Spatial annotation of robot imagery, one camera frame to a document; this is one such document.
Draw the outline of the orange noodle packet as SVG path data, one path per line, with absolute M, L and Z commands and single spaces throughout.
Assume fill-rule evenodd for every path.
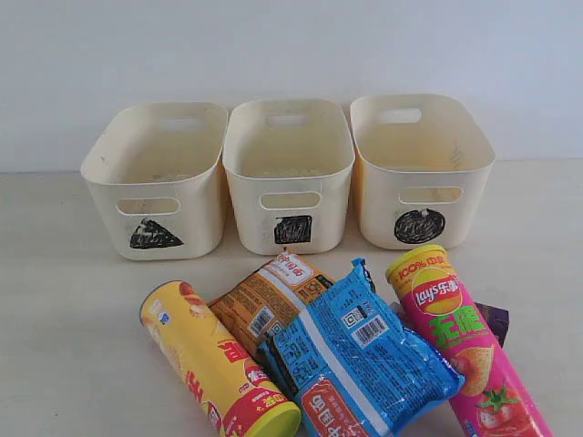
M 260 346 L 291 324 L 335 280 L 288 250 L 210 303 L 221 323 L 261 366 Z

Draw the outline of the blue noodle packet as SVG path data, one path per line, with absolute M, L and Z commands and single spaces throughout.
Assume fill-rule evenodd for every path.
M 465 383 L 376 294 L 362 258 L 259 354 L 311 436 L 397 436 Z

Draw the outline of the pink chips can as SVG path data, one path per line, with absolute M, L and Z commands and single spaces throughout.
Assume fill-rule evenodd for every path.
M 413 329 L 465 377 L 450 400 L 465 435 L 551 435 L 443 247 L 410 250 L 385 276 Z

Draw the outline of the yellow chips can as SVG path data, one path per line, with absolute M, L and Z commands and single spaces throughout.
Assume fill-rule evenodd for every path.
M 293 436 L 302 414 L 187 282 L 144 299 L 140 322 L 220 436 Z

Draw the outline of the purple juice carton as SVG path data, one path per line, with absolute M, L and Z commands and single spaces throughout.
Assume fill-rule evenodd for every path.
M 481 302 L 477 302 L 476 307 L 485 319 L 489 329 L 493 332 L 499 345 L 503 347 L 509 329 L 509 311 Z

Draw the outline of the cream bin square mark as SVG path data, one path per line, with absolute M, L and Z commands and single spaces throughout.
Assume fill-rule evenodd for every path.
M 342 107 L 308 99 L 235 107 L 222 164 L 241 244 L 322 253 L 342 240 L 355 152 Z

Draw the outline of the cream bin circle mark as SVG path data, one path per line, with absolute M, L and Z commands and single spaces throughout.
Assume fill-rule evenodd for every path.
M 350 121 L 363 237 L 397 250 L 464 242 L 496 160 L 467 109 L 436 94 L 368 96 Z

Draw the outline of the cream bin triangle mark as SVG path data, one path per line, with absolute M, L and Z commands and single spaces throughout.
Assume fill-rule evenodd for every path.
M 194 259 L 219 245 L 228 122 L 228 109 L 210 102 L 141 104 L 114 116 L 80 173 L 120 256 Z

